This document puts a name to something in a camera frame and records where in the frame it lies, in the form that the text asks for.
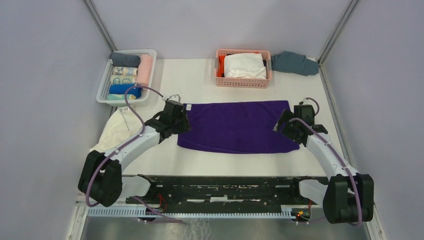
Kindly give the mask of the purple towel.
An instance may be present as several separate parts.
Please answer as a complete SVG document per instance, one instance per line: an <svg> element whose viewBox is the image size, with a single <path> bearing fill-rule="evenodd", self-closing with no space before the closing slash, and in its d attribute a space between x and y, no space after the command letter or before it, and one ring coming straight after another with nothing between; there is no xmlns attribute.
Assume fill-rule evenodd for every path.
<svg viewBox="0 0 424 240"><path fill-rule="evenodd" d="M298 143L273 130L286 100L186 103L191 127L180 133L182 148L223 154L279 154L300 149Z"/></svg>

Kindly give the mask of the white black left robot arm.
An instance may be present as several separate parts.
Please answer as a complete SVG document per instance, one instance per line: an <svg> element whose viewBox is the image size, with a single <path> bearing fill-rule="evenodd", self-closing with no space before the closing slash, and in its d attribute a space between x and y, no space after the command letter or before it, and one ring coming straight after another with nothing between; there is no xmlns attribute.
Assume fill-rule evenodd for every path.
<svg viewBox="0 0 424 240"><path fill-rule="evenodd" d="M94 207L112 206L120 198L139 197L150 204L158 191L152 180L142 175L123 176L123 171L147 150L172 135L190 131L186 107L176 100L166 100L162 111L147 120L139 132L124 143L104 152L91 151L86 159L77 188Z"/></svg>

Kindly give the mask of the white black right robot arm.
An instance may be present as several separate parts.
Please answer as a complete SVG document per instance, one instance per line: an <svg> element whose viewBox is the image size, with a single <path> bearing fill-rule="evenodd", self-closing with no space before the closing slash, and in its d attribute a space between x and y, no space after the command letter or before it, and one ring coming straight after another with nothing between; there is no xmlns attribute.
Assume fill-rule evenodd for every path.
<svg viewBox="0 0 424 240"><path fill-rule="evenodd" d="M302 204L307 199L322 207L331 224L348 223L360 226L374 218L374 180L361 174L333 146L327 129L315 123L312 105L295 105L293 111L283 110L273 130L299 145L316 158L328 179L300 180L289 189L289 199Z"/></svg>

